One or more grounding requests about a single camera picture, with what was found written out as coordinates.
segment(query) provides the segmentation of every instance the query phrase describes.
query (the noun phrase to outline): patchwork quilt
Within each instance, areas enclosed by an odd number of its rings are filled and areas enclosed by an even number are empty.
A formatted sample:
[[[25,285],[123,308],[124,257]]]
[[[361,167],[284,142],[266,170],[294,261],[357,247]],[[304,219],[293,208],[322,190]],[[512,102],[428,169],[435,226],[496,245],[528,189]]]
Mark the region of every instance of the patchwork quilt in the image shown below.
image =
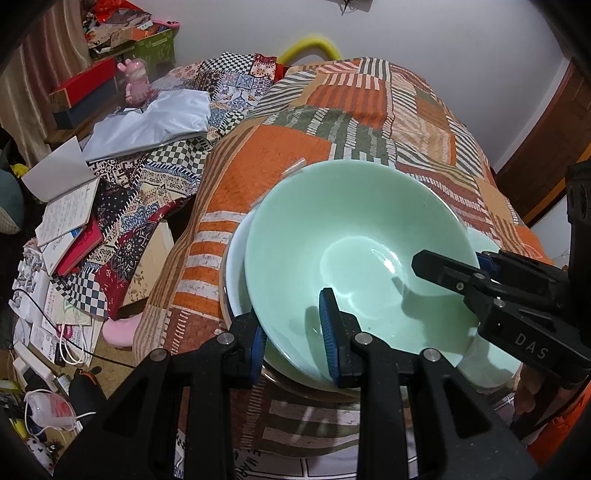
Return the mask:
[[[226,78],[219,94],[231,103],[241,80]],[[154,348],[190,351],[226,329],[219,268],[229,238],[251,204],[300,158],[396,168],[501,248],[547,261],[496,188],[472,134],[424,79],[369,57],[296,66],[209,154],[190,224],[136,331],[138,361]],[[311,401],[261,378],[250,391],[232,392],[232,428],[236,448],[324,455],[357,444],[359,404]]]

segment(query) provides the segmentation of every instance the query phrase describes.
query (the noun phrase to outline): white cloth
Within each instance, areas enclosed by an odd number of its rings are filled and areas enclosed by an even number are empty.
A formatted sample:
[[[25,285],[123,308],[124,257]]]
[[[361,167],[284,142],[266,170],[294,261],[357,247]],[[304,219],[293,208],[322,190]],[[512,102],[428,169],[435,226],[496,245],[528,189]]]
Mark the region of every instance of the white cloth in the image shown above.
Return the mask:
[[[167,145],[207,132],[209,94],[199,90],[160,92],[145,112],[115,113],[95,125],[82,157],[90,162]]]

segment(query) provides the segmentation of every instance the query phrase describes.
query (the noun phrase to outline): human hand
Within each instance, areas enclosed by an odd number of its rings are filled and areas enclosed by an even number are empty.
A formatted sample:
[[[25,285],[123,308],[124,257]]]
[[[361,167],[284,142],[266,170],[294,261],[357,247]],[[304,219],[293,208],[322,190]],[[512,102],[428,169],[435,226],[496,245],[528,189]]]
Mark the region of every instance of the human hand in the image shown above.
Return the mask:
[[[535,368],[523,365],[521,368],[519,384],[517,385],[515,397],[513,398],[513,405],[517,415],[533,411],[535,408],[535,395],[540,391],[544,380],[544,374],[537,371]],[[556,394],[556,398],[552,401],[543,416],[547,417],[556,412],[559,408],[562,408],[562,406],[564,406],[577,393],[577,390],[578,386],[574,387],[572,390],[560,387]]]

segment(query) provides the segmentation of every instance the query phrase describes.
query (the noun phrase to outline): mint green bowl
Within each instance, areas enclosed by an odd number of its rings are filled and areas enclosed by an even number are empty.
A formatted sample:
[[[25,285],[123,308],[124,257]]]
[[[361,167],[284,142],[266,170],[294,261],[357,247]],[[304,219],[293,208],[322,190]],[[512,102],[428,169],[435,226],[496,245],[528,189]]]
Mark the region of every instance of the mint green bowl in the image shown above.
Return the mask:
[[[478,266],[466,228],[426,186],[379,164],[324,161],[259,205],[246,243],[248,294],[271,342],[317,381],[331,382],[318,314],[325,287],[364,331],[408,352],[437,348],[455,366],[478,320],[460,295],[414,275],[423,249]]]

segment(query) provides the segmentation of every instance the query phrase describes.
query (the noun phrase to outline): curtain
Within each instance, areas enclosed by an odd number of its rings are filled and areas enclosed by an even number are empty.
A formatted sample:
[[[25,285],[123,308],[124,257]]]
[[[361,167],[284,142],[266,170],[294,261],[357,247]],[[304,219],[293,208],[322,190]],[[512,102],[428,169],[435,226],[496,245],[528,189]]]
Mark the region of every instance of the curtain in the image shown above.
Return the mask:
[[[49,94],[89,65],[80,0],[58,0],[31,26],[0,77],[0,125],[29,167],[50,152],[43,142],[56,127]]]

